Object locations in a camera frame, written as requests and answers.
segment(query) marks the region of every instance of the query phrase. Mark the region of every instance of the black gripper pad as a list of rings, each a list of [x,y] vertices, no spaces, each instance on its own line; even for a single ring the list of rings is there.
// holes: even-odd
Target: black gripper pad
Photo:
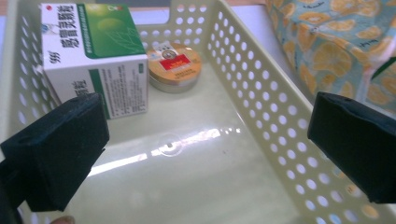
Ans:
[[[396,203],[396,120],[343,96],[319,92],[311,139],[374,203]]]
[[[71,99],[1,144],[34,212],[63,211],[109,140],[102,97]]]

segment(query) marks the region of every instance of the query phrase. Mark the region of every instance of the white plastic basket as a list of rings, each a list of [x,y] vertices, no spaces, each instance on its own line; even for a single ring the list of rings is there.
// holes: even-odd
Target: white plastic basket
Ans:
[[[56,106],[37,69],[40,2],[9,1],[1,141]],[[106,152],[66,211],[24,204],[26,223],[65,214],[78,223],[396,221],[393,205],[369,203],[307,139],[312,105],[226,3],[176,0],[168,23],[138,30],[146,48],[170,40],[198,50],[198,84],[182,94],[150,88],[148,113],[110,120]]]

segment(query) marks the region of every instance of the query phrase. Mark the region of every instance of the tin lid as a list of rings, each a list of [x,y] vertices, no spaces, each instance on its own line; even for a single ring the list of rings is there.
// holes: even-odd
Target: tin lid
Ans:
[[[182,44],[164,42],[148,51],[150,83],[161,91],[189,90],[196,83],[201,67],[199,54]]]

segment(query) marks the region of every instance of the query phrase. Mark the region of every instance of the green and white box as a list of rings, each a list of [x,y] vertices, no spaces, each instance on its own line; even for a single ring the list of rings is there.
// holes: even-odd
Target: green and white box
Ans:
[[[43,69],[63,103],[89,92],[109,119],[148,110],[148,58],[125,5],[42,4]]]

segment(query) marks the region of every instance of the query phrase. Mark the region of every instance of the tissue box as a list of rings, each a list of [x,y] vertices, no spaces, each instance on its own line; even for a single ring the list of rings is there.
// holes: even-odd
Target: tissue box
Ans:
[[[42,4],[43,69],[59,103],[99,92],[108,119],[148,109],[148,58],[127,6]]]
[[[277,38],[302,82],[396,114],[395,0],[268,0]]]

